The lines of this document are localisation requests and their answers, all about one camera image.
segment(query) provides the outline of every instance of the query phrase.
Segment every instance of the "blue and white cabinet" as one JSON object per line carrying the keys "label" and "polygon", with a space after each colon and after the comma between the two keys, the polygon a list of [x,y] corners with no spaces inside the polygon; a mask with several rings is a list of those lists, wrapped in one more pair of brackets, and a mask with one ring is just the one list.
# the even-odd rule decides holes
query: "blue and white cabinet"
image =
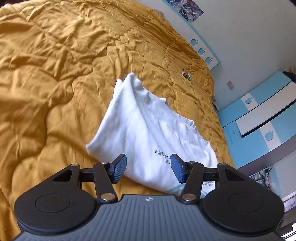
{"label": "blue and white cabinet", "polygon": [[293,151],[295,102],[296,83],[277,72],[218,112],[236,168],[251,175]]}

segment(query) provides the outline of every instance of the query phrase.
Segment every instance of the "wall outlet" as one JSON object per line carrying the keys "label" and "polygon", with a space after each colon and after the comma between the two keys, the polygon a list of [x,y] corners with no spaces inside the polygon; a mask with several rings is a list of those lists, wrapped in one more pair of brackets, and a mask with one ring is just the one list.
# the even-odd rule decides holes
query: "wall outlet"
{"label": "wall outlet", "polygon": [[228,81],[227,83],[227,86],[229,87],[230,90],[233,90],[234,89],[234,85],[231,81]]}

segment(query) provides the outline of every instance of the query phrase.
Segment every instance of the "folded white shirt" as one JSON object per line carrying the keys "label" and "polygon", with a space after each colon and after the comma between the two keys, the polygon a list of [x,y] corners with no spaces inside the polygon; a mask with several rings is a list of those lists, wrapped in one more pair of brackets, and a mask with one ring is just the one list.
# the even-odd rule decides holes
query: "folded white shirt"
{"label": "folded white shirt", "polygon": [[[121,153],[126,154],[125,176],[175,195],[181,194],[184,184],[178,182],[170,167],[172,154],[185,162],[217,167],[214,150],[194,122],[174,112],[165,98],[143,88],[134,73],[124,82],[117,80],[107,112],[86,149],[100,161],[112,162]],[[204,182],[201,197],[214,188],[213,182]]]}

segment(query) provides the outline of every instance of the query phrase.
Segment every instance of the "yellow comforter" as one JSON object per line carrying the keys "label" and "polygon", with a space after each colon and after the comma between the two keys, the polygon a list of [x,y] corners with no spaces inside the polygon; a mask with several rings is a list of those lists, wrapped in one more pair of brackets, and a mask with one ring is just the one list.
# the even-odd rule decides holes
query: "yellow comforter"
{"label": "yellow comforter", "polygon": [[[70,163],[96,163],[85,144],[115,80],[130,72],[194,120],[219,160],[233,164],[206,63],[154,10],[109,0],[38,0],[0,9],[0,240],[19,233],[18,196]],[[92,185],[84,189],[94,194]],[[157,193],[127,178],[115,189],[119,196]]]}

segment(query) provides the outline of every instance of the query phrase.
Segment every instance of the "apple-shaped cutout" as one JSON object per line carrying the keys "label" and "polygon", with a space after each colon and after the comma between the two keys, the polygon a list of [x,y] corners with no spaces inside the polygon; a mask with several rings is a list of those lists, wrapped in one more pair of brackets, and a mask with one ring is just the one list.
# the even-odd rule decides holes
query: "apple-shaped cutout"
{"label": "apple-shaped cutout", "polygon": [[265,134],[265,138],[268,141],[271,141],[274,138],[274,132],[269,131],[268,133]]}
{"label": "apple-shaped cutout", "polygon": [[190,44],[191,44],[193,47],[195,47],[195,46],[198,44],[198,40],[192,39],[192,40],[190,41]]}
{"label": "apple-shaped cutout", "polygon": [[205,62],[206,62],[207,64],[210,64],[210,62],[212,62],[212,58],[207,57],[207,58],[205,59]]}
{"label": "apple-shaped cutout", "polygon": [[244,101],[246,104],[250,104],[251,102],[252,102],[252,97],[250,98],[248,98],[248,99],[246,99],[245,101]]}
{"label": "apple-shaped cutout", "polygon": [[198,54],[199,54],[199,55],[203,55],[204,53],[205,53],[205,49],[200,48],[200,49],[198,50]]}

